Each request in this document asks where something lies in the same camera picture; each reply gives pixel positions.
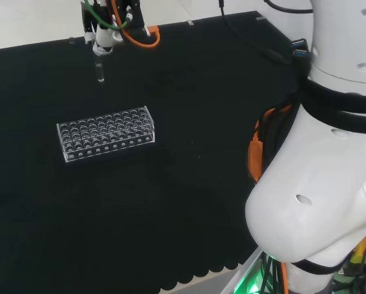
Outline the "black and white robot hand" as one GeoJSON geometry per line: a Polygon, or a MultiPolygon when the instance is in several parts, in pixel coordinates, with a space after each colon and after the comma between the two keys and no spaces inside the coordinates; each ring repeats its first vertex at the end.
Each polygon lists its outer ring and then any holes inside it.
{"type": "Polygon", "coordinates": [[[139,1],[81,1],[84,41],[97,56],[118,45],[143,41],[151,36],[139,1]]]}

